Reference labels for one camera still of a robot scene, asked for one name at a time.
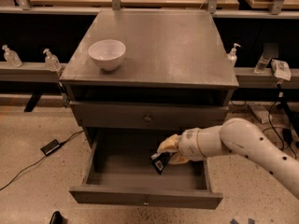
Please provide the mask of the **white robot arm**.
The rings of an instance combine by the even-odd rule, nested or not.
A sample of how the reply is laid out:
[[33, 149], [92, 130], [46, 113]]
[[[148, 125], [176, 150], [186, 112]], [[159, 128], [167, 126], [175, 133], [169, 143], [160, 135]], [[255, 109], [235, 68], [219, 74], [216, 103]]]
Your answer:
[[171, 164], [238, 154], [264, 168], [299, 198], [299, 161], [277, 148], [256, 125], [245, 119], [228, 119], [220, 126], [173, 134], [158, 146], [157, 152], [171, 153]]

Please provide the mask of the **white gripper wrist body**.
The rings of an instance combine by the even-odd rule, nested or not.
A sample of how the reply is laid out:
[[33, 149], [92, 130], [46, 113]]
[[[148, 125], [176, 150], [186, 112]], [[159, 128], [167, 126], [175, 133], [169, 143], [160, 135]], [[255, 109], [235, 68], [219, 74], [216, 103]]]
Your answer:
[[178, 150], [189, 161], [201, 161], [203, 154], [198, 143], [199, 128], [185, 130], [179, 138]]

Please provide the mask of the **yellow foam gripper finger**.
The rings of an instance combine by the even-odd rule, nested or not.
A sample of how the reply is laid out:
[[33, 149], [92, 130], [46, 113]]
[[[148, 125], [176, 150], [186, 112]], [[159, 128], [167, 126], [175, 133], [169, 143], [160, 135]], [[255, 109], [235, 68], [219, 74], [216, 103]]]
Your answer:
[[169, 164], [171, 165], [177, 165], [177, 164], [185, 164], [187, 163], [189, 160], [186, 159], [185, 157], [181, 156], [179, 153], [175, 153], [171, 159], [169, 160]]
[[171, 135], [158, 146], [157, 152], [158, 153], [177, 152], [178, 141], [179, 141], [179, 136], [177, 134]]

